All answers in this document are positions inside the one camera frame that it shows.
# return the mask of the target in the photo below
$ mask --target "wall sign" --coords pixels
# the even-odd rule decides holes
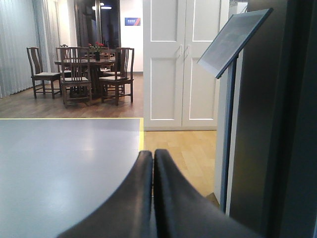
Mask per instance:
[[[126,17],[124,18],[125,26],[141,26],[141,18]]]

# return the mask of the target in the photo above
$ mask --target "white cabinet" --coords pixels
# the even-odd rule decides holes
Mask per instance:
[[[196,64],[219,29],[220,0],[144,0],[145,129],[217,126],[219,82]]]

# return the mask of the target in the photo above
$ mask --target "lectern stand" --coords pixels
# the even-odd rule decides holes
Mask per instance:
[[[225,212],[227,204],[228,168],[237,58],[246,43],[272,11],[273,9],[270,8],[232,15],[198,61],[198,64],[216,78],[220,78],[228,68],[221,192],[219,201],[220,208],[223,212]]]

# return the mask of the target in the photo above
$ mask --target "doorway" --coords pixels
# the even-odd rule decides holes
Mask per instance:
[[[121,46],[119,0],[76,0],[74,3],[78,46],[87,47],[95,42],[110,49]]]

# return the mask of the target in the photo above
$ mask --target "ceiling light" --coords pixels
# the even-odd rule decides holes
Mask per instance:
[[[105,6],[104,3],[100,3],[101,9],[112,9],[111,6]]]

